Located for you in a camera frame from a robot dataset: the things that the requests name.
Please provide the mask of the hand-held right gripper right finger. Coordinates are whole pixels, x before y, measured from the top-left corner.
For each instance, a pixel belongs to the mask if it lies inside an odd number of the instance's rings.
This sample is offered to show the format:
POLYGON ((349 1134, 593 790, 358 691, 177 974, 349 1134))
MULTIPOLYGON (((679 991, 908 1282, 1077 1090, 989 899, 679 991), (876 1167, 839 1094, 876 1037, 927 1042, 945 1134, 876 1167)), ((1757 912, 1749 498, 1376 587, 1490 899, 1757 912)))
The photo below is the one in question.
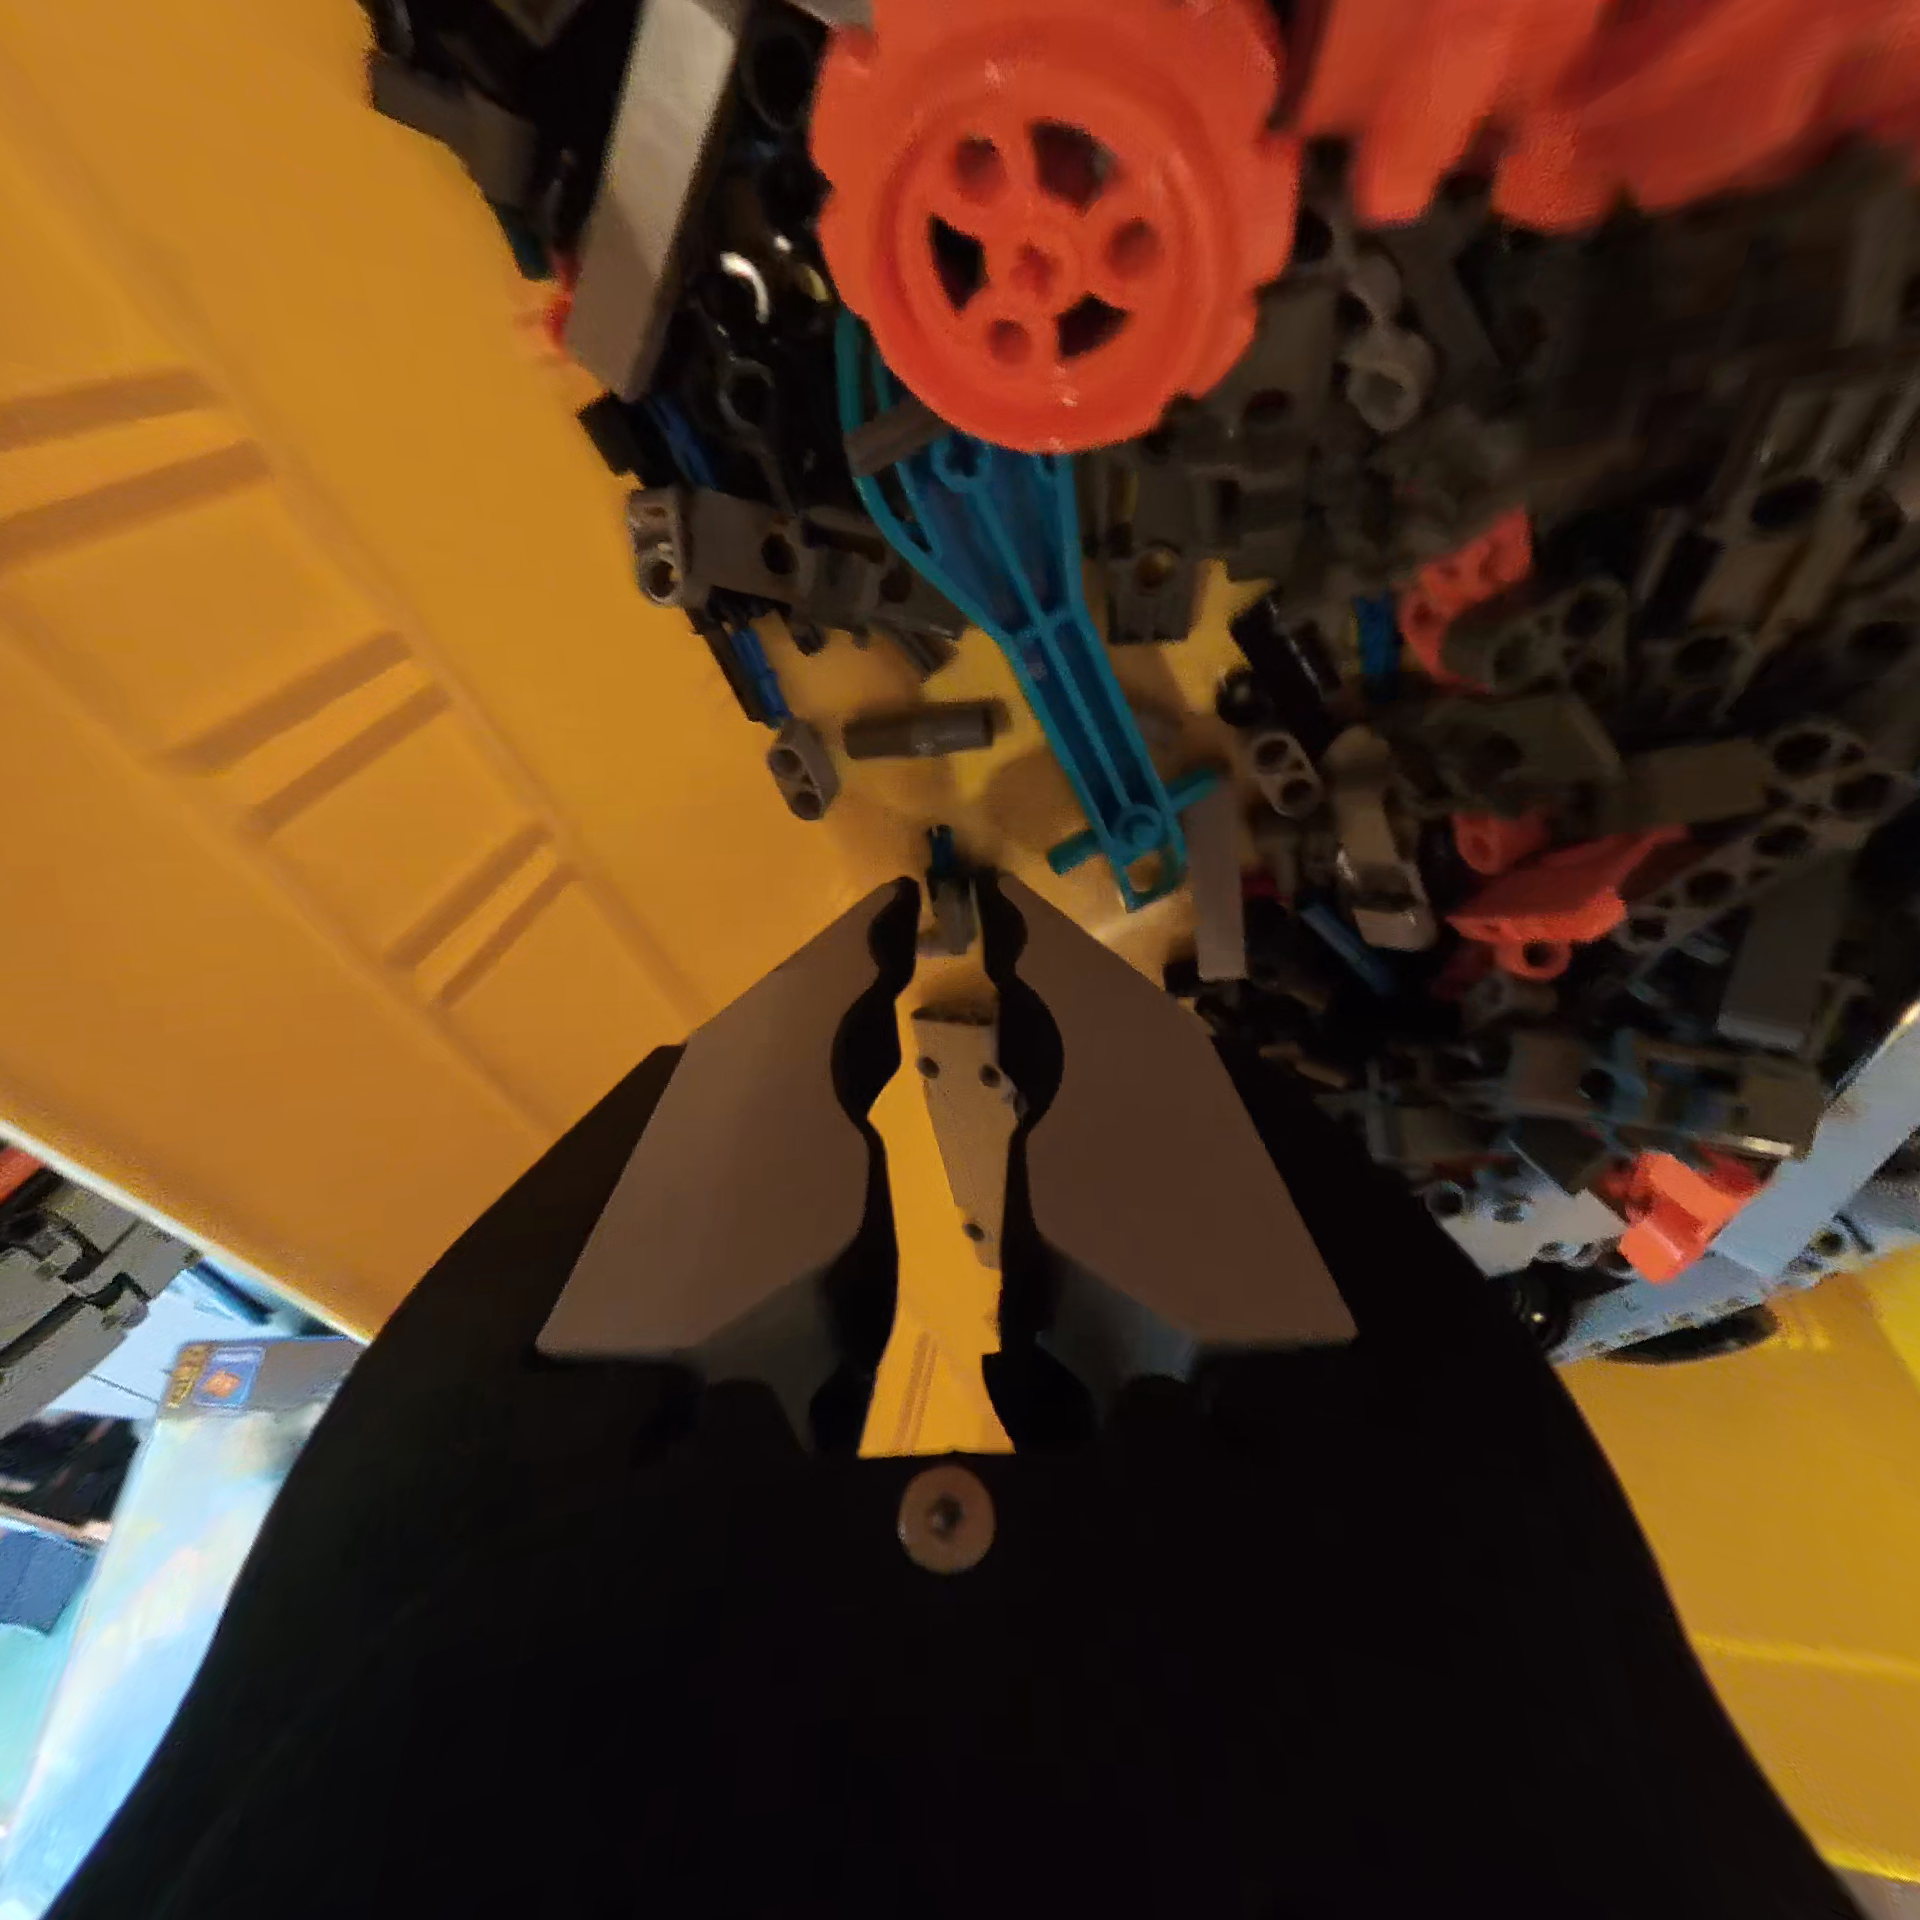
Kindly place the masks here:
POLYGON ((1346 1356, 1354 1304, 1210 1030, 1019 875, 979 875, 1004 1144, 1004 1441, 1084 1441, 1210 1358, 1346 1356))

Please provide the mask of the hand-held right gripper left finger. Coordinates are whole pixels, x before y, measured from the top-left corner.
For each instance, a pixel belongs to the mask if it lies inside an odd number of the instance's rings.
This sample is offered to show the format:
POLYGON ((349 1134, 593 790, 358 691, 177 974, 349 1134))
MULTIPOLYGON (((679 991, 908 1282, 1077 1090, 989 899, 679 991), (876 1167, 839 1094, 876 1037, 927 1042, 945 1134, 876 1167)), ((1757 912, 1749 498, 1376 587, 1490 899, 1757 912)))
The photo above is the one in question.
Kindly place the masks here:
POLYGON ((713 1012, 635 1134, 542 1328, 542 1358, 652 1358, 762 1385, 799 1441, 853 1451, 897 1313, 876 1094, 897 1080, 920 885, 713 1012))

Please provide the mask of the grey toy pin blue tip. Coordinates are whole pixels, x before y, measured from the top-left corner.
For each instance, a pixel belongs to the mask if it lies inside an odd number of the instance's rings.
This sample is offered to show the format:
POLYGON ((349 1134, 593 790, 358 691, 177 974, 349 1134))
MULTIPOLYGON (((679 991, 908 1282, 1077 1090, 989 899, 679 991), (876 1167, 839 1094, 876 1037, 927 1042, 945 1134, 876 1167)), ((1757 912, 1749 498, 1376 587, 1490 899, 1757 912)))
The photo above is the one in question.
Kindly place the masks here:
POLYGON ((977 949, 977 940, 979 940, 979 925, 977 925, 977 859, 961 853, 952 820, 927 820, 920 899, 927 899, 927 925, 920 925, 912 941, 927 960, 977 949))

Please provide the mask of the yellow storage bin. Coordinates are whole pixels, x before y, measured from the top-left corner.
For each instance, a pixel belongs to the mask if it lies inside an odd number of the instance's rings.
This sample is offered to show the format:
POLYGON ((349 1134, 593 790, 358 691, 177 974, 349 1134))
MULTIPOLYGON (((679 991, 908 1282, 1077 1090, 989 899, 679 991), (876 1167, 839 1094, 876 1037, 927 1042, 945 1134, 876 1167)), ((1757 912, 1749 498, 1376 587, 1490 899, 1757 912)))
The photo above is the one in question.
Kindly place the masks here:
POLYGON ((1346 1356, 1004 1441, 912 1037, 853 1451, 535 1328, 679 1042, 952 820, 1165 991, 1196 899, 989 631, 768 620, 799 820, 479 184, 363 5, 9 5, 9 1144, 363 1358, 44 1913, 1868 1913, 1911 1893, 1911 1175, 1760 1328, 1544 1343, 1370 1144, 1220 1042, 1346 1356))

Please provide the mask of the pile of toy building parts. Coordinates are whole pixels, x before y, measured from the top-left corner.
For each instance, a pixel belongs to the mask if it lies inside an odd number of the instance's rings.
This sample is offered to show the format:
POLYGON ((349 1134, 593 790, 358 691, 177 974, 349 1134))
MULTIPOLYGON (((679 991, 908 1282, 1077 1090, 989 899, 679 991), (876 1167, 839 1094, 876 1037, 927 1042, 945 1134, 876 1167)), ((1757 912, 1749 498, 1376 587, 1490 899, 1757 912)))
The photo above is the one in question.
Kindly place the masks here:
MULTIPOLYGON (((641 5, 363 16, 372 113, 479 184, 567 353, 641 5)), ((1526 1231, 1480 1270, 1544 1343, 1656 1358, 1868 1263, 1856 1204, 1911 1175, 1911 1071, 1873 1064, 1911 940, 1856 895, 1911 848, 1911 169, 1842 140, 1511 229, 1505 138, 1610 16, 1516 16, 1404 229, 1362 229, 1288 55, 1298 212, 1246 353, 1068 458, 1141 744, 1220 777, 1165 991, 1461 1238, 1526 1231)), ((805 98, 859 19, 748 5, 659 381, 579 408, 635 487, 635 587, 689 614, 799 820, 843 762, 1004 730, 1004 699, 912 699, 826 744, 762 641, 893 631, 927 678, 979 631, 859 513, 828 408, 805 98)))

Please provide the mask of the grey toy plate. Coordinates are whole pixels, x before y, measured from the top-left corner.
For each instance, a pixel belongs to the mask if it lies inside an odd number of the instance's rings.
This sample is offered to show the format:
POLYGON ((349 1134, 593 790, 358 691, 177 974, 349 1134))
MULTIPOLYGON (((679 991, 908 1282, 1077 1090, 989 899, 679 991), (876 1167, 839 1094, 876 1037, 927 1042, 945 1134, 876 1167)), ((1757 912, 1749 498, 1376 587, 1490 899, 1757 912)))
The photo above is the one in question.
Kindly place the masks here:
POLYGON ((567 353, 641 404, 679 305, 679 233, 734 104, 748 0, 652 0, 635 16, 601 177, 579 229, 567 353))

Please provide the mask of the narrow grey toy strip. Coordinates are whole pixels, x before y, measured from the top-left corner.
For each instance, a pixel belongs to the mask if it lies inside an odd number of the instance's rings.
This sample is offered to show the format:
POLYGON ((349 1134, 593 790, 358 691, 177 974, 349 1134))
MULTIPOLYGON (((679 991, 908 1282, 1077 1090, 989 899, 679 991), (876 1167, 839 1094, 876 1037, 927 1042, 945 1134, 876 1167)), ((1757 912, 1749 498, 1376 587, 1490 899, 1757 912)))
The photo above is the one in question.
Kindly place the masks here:
POLYGON ((998 1064, 998 1012, 920 1005, 908 1037, 912 1037, 940 1167, 961 1210, 961 1238, 977 1247, 979 1270, 998 1270, 1004 1263, 1004 1157, 1019 1126, 1019 1090, 998 1064))

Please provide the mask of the blue toy robot box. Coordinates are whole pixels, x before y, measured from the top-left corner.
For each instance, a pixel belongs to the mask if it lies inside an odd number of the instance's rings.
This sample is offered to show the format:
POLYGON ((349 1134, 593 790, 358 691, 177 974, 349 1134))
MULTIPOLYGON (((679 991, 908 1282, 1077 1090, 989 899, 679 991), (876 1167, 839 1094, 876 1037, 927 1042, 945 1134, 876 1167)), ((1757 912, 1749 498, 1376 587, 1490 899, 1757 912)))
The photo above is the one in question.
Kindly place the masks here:
POLYGON ((154 1771, 264 1510, 358 1358, 358 1341, 194 1341, 177 1356, 9 1824, 9 1920, 67 1893, 154 1771))

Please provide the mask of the orange toy gear wheel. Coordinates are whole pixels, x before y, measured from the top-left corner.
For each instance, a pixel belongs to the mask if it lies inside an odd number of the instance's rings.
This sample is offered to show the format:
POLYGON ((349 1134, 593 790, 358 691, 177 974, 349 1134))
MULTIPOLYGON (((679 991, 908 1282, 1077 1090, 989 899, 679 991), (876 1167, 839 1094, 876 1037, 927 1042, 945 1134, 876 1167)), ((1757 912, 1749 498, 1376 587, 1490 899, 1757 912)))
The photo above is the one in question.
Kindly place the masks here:
POLYGON ((969 440, 1141 440, 1292 256, 1275 82, 1258 0, 876 0, 805 98, 828 284, 969 440))
POLYGON ((1490 202, 1573 233, 1610 202, 1686 212, 1920 124, 1911 0, 1615 5, 1511 124, 1490 202))
POLYGON ((1362 229, 1404 229, 1490 124, 1516 0, 1298 0, 1292 125, 1346 140, 1346 194, 1362 229))

